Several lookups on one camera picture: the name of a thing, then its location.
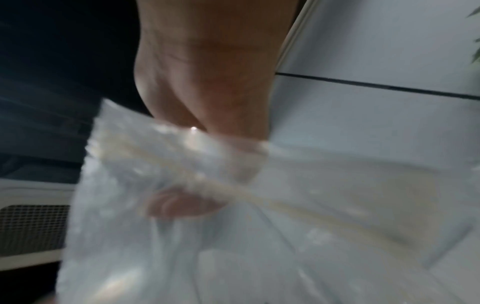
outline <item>grille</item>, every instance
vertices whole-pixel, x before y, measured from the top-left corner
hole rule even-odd
[[[61,249],[68,205],[12,205],[0,209],[0,256]]]

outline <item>plastic wrap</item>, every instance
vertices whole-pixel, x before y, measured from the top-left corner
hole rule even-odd
[[[461,175],[212,136],[112,102],[87,152],[61,304],[456,302],[424,268],[475,208]],[[204,214],[155,212],[179,199]]]

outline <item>black line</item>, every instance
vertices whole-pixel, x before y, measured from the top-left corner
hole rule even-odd
[[[297,74],[281,73],[281,72],[276,72],[275,74],[279,76],[318,80],[318,81],[339,83],[339,84],[352,85],[352,86],[358,86],[358,87],[367,87],[367,88],[375,88],[375,89],[382,89],[382,90],[391,90],[391,91],[400,91],[400,92],[409,92],[409,93],[418,93],[418,94],[427,94],[427,95],[436,95],[436,96],[445,96],[445,97],[455,97],[455,98],[461,98],[461,99],[470,99],[470,100],[480,101],[480,96],[468,95],[468,94],[448,93],[448,92],[439,92],[439,91],[423,90],[423,89],[412,89],[412,88],[397,87],[397,86],[378,85],[378,84],[372,84],[368,82],[340,80],[340,79],[333,79],[333,78],[327,78],[327,77],[297,75]]]

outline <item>leaf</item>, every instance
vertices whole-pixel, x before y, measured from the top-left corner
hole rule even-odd
[[[468,17],[471,17],[471,16],[473,16],[473,15],[476,15],[476,14],[478,14],[478,13],[480,13],[480,7],[476,8],[470,15],[467,16],[467,18],[468,18]]]
[[[473,60],[471,61],[471,63],[476,62],[478,59],[480,59],[480,49],[478,49],[478,50],[475,52],[475,55],[473,56]]]

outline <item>clear plastic bag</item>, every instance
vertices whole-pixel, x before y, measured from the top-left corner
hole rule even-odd
[[[458,174],[212,136],[112,102],[87,151],[62,304],[456,303],[425,267],[475,208]],[[224,206],[152,217],[159,193]]]

